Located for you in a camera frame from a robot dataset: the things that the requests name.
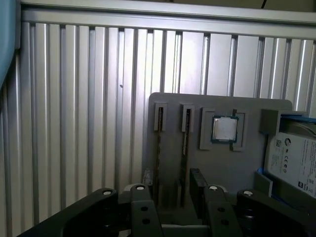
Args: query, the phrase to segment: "hard drive label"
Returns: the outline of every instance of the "hard drive label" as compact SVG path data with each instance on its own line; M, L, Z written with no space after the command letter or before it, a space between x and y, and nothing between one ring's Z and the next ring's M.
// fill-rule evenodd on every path
M269 151L268 172L316 198L316 140L280 132Z

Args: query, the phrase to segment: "computer processor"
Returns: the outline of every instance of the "computer processor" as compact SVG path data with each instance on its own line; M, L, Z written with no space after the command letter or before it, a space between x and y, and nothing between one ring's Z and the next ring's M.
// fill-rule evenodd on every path
M213 116L211 142L235 143L237 141L236 116Z

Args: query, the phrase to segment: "corrugated metal wall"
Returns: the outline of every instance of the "corrugated metal wall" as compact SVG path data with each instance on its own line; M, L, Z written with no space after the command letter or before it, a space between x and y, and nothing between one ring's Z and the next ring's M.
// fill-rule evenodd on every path
M289 99L316 116L315 56L313 40L24 22L1 93L0 236L140 182L153 92Z

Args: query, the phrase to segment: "hard drive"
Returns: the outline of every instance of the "hard drive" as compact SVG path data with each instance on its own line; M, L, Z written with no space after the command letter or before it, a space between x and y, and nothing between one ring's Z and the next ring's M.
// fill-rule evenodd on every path
M268 140L265 173L316 198L316 119L282 116Z

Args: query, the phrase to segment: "gray mounting plate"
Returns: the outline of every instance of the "gray mounting plate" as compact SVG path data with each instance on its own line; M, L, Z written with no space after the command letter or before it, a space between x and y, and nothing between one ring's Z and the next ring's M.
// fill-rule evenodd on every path
M166 109L163 112L159 164L160 191L163 192L161 203L165 207L176 207L178 203L183 105L194 107L188 145L186 200L189 198L191 167L199 168L208 184L220 185L230 193L253 188L254 174L258 168L263 167L266 148L266 137L259 133L261 109L292 110L292 103L287 100L153 93L149 98L143 171L153 168L157 158L157 105ZM237 143L211 143L213 115L231 116L233 110L239 117Z

